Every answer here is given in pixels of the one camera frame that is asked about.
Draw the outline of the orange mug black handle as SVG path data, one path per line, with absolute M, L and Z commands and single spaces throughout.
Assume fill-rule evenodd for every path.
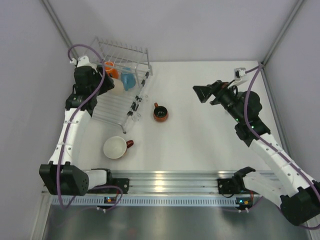
M 104 62 L 104 69 L 105 69 L 106 73 L 109 75 L 109 77 L 114 78 L 114 79 L 119 78 L 119 72 L 116 69 L 116 66 L 112 61 Z

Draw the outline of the beige handleless cup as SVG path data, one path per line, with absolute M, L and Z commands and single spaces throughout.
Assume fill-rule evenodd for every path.
M 115 95 L 122 94 L 125 91 L 123 82 L 121 80 L 113 78 L 113 77 L 111 78 L 111 80 L 113 81 L 114 87 L 112 89 L 110 89 L 108 92 L 115 94 Z

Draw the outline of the blue mug white interior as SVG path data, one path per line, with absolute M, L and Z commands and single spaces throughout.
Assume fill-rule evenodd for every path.
M 125 91 L 128 91 L 134 88 L 136 85 L 135 76 L 129 67 L 124 67 L 122 69 L 120 79 L 123 83 L 123 87 Z

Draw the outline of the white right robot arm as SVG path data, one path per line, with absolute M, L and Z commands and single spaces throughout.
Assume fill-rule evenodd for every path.
M 237 122 L 238 138 L 268 165 L 278 182 L 273 182 L 252 167 L 236 171 L 220 194 L 252 191 L 275 204 L 294 226 L 300 226 L 320 214 L 320 183 L 306 174 L 292 160 L 259 117 L 262 110 L 254 91 L 239 92 L 232 82 L 215 81 L 192 88 L 201 103 L 211 96 L 212 106 L 221 105 Z

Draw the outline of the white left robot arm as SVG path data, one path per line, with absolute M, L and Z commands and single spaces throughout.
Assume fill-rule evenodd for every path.
M 99 186 L 116 181 L 108 168 L 82 170 L 78 167 L 82 140 L 98 96 L 112 90 L 113 80 L 101 65 L 92 63 L 87 55 L 72 59 L 75 65 L 74 85 L 65 101 L 62 130 L 52 156 L 41 164 L 39 175 L 50 194 L 58 196 L 84 196 Z

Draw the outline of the brown mug black interior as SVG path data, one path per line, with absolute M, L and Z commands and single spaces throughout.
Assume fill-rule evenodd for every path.
M 165 106 L 154 103 L 153 118 L 156 122 L 165 122 L 169 117 L 169 112 Z

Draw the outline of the red mug white interior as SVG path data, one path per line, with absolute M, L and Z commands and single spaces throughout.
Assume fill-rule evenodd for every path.
M 134 144 L 133 140 L 126 141 L 120 136 L 113 136 L 105 141 L 103 145 L 103 153 L 109 159 L 120 159 Z

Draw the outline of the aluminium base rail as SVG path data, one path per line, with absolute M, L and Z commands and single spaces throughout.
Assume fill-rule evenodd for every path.
M 231 195 L 233 171 L 108 170 L 95 184 L 84 171 L 68 166 L 60 174 L 63 196 L 116 195 Z

